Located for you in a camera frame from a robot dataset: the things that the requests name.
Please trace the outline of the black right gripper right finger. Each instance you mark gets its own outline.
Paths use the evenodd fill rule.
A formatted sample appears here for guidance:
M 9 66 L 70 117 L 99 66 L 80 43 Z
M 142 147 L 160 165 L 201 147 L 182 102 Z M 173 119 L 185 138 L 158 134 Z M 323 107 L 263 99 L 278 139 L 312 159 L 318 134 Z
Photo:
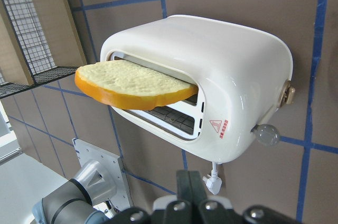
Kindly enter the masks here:
M 190 191 L 191 202 L 198 206 L 203 200 L 207 199 L 207 194 L 204 189 L 204 182 L 201 179 L 199 171 L 190 171 Z

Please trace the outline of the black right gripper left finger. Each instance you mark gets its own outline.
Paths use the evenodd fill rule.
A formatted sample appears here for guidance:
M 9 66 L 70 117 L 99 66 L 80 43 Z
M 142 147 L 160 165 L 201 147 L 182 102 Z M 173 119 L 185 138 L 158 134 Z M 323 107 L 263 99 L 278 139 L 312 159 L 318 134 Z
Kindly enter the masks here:
M 179 170 L 176 173 L 177 200 L 192 205 L 192 189 L 190 174 L 187 170 Z

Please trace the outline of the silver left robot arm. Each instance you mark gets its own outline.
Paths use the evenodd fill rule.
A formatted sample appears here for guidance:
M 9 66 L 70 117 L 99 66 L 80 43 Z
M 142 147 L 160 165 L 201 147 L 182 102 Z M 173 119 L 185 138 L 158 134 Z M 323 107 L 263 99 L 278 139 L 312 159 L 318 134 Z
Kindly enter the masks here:
M 36 223 L 105 223 L 109 218 L 94 208 L 117 192 L 109 171 L 88 161 L 74 178 L 43 197 L 32 208 Z

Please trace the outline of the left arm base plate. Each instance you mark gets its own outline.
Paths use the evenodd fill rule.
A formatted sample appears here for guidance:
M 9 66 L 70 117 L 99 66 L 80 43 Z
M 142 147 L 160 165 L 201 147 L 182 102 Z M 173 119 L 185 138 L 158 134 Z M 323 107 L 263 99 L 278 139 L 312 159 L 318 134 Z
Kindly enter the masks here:
M 77 180 L 86 190 L 92 205 L 109 202 L 111 210 L 123 211 L 134 204 L 121 157 L 81 139 L 73 139 L 81 169 Z

